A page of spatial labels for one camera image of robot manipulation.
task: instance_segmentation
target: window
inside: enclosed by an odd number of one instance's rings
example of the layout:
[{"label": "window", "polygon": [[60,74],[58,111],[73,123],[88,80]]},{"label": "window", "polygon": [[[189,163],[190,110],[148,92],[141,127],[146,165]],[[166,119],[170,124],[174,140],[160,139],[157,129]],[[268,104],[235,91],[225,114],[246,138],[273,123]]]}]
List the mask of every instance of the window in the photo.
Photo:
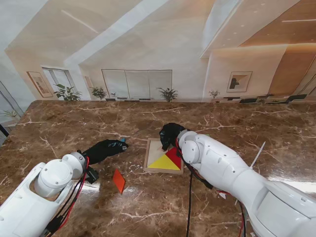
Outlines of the window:
[{"label": "window", "polygon": [[110,97],[161,100],[158,87],[172,87],[172,70],[102,70]]},{"label": "window", "polygon": [[55,85],[62,84],[66,87],[74,87],[73,92],[77,92],[73,79],[67,70],[43,68],[43,71],[54,91],[58,91],[58,87]]}]

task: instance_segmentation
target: red triangle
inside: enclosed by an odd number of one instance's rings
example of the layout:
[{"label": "red triangle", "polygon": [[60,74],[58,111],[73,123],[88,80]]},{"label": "red triangle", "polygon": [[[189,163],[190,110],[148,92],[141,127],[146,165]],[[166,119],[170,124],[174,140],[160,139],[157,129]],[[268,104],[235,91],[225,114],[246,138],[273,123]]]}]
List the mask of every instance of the red triangle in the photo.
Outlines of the red triangle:
[{"label": "red triangle", "polygon": [[172,148],[165,155],[181,170],[181,158],[177,156],[177,148]]}]

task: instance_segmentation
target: orange square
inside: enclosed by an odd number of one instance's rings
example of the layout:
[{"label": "orange square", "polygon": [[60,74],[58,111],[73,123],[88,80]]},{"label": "orange square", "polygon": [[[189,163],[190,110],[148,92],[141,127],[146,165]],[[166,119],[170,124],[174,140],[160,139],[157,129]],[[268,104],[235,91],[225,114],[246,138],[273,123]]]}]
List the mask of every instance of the orange square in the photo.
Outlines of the orange square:
[{"label": "orange square", "polygon": [[117,186],[119,192],[122,194],[124,189],[125,180],[123,176],[120,174],[119,170],[116,169],[113,176],[113,181]]}]

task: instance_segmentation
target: yellow triangle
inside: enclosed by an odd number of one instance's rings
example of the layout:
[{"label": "yellow triangle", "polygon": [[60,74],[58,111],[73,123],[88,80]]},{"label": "yellow triangle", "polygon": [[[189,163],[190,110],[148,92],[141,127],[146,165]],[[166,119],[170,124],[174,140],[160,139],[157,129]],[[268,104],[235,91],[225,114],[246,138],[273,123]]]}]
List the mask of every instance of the yellow triangle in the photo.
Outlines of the yellow triangle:
[{"label": "yellow triangle", "polygon": [[166,155],[160,157],[154,163],[149,165],[148,168],[180,170]]}]

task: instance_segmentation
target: puzzle board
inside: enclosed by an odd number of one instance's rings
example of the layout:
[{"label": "puzzle board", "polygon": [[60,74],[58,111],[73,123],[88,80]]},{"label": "puzzle board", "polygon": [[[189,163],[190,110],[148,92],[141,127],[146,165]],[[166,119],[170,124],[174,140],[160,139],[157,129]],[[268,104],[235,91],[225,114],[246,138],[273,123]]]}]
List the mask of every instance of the puzzle board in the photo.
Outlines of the puzzle board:
[{"label": "puzzle board", "polygon": [[175,150],[172,150],[173,147],[165,152],[161,147],[159,138],[147,140],[144,171],[183,174],[183,161],[175,155]]}]

